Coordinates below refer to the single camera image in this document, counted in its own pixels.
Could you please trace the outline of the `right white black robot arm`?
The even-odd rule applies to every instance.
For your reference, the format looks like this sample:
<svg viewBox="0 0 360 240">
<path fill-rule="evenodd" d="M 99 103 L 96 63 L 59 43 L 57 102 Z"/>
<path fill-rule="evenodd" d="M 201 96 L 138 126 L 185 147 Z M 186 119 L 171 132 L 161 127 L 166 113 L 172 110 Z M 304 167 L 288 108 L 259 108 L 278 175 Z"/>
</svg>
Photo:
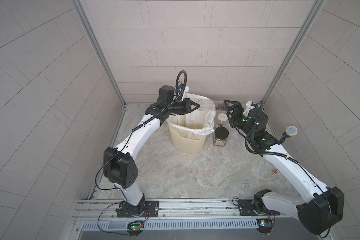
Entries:
<svg viewBox="0 0 360 240">
<path fill-rule="evenodd" d="M 285 139 L 297 134 L 297 128 L 288 127 L 281 139 L 266 130 L 268 116 L 263 106 L 251 101 L 245 107 L 237 101 L 225 100 L 227 117 L 231 128 L 245 139 L 247 151 L 265 158 L 294 186 L 300 194 L 291 198 L 264 189 L 253 197 L 253 210 L 257 215 L 275 212 L 299 220 L 312 234 L 330 233 L 331 227 L 343 219 L 344 193 L 337 187 L 330 188 L 309 173 L 282 145 Z"/>
</svg>

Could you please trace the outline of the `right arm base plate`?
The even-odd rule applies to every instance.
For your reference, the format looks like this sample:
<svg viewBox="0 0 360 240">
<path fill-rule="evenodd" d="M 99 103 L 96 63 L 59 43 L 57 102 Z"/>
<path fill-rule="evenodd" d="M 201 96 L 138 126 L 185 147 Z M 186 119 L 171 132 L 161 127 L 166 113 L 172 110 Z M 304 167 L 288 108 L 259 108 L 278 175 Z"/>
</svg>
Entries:
<svg viewBox="0 0 360 240">
<path fill-rule="evenodd" d="M 277 211 L 269 211 L 267 209 L 255 210 L 254 200 L 239 199 L 236 203 L 239 208 L 240 216 L 279 216 L 281 213 Z"/>
</svg>

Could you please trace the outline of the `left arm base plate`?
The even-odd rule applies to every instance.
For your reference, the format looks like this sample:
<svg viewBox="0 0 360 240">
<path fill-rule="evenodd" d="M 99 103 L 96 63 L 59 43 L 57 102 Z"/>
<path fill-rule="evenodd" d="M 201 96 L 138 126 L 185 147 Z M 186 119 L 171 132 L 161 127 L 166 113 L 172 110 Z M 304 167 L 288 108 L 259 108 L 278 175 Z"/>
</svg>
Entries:
<svg viewBox="0 0 360 240">
<path fill-rule="evenodd" d="M 116 210 L 118 218 L 157 217 L 159 201 L 142 200 L 137 206 L 122 201 Z"/>
</svg>

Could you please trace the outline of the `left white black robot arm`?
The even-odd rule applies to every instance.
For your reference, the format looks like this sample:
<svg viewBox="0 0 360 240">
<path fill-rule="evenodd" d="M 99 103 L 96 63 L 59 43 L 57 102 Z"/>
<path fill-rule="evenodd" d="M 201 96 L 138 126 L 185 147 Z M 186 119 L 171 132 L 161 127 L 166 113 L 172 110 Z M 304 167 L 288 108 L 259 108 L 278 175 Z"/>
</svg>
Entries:
<svg viewBox="0 0 360 240">
<path fill-rule="evenodd" d="M 136 183 L 139 170 L 135 158 L 141 148 L 169 116 L 189 114 L 200 107 L 184 97 L 188 90 L 189 87 L 185 85 L 175 88 L 161 87 L 158 100 L 146 109 L 139 125 L 120 144 L 113 148 L 108 147 L 104 152 L 103 175 L 121 190 L 131 207 L 141 208 L 145 200 Z"/>
</svg>

